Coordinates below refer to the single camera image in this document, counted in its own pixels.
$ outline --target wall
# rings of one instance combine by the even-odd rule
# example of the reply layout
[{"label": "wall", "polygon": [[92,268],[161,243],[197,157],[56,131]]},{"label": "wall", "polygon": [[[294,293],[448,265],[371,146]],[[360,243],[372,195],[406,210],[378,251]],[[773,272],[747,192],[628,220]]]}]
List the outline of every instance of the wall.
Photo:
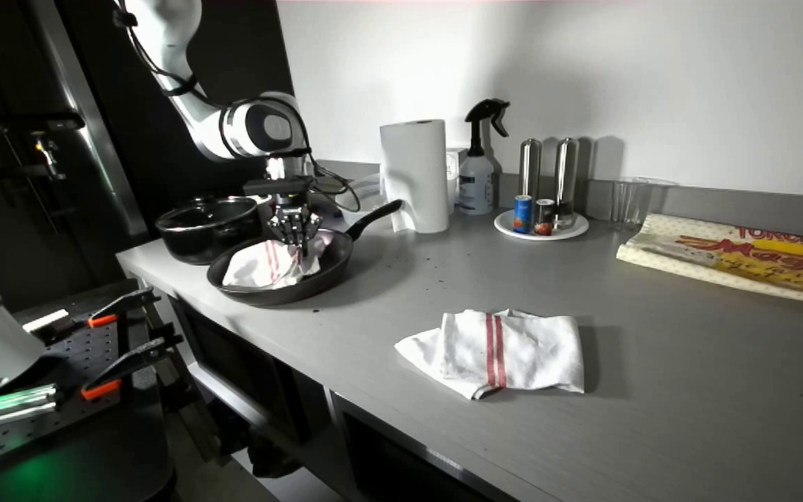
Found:
[{"label": "wall", "polygon": [[595,180],[803,195],[803,4],[278,0],[315,155],[378,162],[378,125],[513,100],[526,137],[595,141]]}]

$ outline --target plate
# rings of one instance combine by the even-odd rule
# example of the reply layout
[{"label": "plate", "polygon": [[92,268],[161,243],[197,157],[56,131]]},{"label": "plate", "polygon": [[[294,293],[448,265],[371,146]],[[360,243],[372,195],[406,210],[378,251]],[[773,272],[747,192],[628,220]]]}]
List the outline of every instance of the plate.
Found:
[{"label": "plate", "polygon": [[502,231],[502,234],[506,234],[506,238],[513,238],[513,241],[530,241],[530,243],[575,241],[575,238],[579,238],[579,234],[584,234],[584,231],[591,230],[587,219],[583,219],[583,216],[575,216],[575,226],[558,230],[558,231],[551,231],[551,234],[515,234],[515,231],[509,230],[509,224],[513,224],[513,213],[502,213],[502,216],[494,219],[494,230],[495,230],[495,231]]}]

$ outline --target black spray bottle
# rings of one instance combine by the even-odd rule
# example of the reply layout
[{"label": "black spray bottle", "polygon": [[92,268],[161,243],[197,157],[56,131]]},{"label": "black spray bottle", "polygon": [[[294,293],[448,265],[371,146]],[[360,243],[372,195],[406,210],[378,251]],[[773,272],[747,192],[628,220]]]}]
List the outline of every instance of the black spray bottle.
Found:
[{"label": "black spray bottle", "polygon": [[471,144],[459,159],[456,210],[463,216],[487,216],[495,210],[502,166],[491,155],[484,124],[491,124],[495,135],[506,137],[502,124],[506,106],[506,100],[483,100],[464,114],[464,124],[471,124]]}]

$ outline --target frying pan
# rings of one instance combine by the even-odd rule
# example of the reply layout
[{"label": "frying pan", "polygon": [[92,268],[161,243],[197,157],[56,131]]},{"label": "frying pan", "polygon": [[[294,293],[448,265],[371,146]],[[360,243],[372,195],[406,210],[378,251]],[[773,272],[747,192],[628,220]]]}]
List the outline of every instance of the frying pan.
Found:
[{"label": "frying pan", "polygon": [[261,234],[260,213],[246,195],[195,199],[159,216],[156,231],[174,261],[209,265],[226,248]]},{"label": "frying pan", "polygon": [[248,248],[248,247],[257,247],[268,238],[260,238],[260,241],[246,241],[233,248],[229,248],[226,255],[214,256],[209,272],[205,272],[205,279],[209,286],[220,287],[226,297],[236,297],[236,300],[246,300],[250,305],[260,305],[260,307],[273,307],[273,305],[290,305],[290,301],[300,301],[300,300],[308,300],[308,297],[317,297],[328,287],[333,287],[346,268],[347,268],[347,256],[350,256],[350,248],[353,248],[353,241],[378,219],[389,216],[389,213],[398,213],[400,202],[389,202],[367,216],[363,216],[353,226],[347,226],[346,231],[338,231],[338,230],[317,230],[315,241],[325,241],[325,248],[322,255],[317,256],[319,261],[319,272],[300,279],[297,286],[292,287],[282,287],[282,291],[226,291],[222,287],[222,279],[226,279],[226,272],[229,272],[229,263],[236,251]]}]

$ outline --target folded cloth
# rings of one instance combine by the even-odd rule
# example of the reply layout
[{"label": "folded cloth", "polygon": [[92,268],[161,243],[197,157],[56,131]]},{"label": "folded cloth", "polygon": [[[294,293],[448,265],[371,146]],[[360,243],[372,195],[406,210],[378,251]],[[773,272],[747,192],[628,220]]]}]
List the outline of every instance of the folded cloth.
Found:
[{"label": "folded cloth", "polygon": [[584,395],[575,318],[515,311],[445,314],[438,330],[403,337],[396,353],[464,400],[498,389]]},{"label": "folded cloth", "polygon": [[222,277],[222,291],[282,291],[319,272],[319,251],[300,255],[278,241],[236,251]]}]

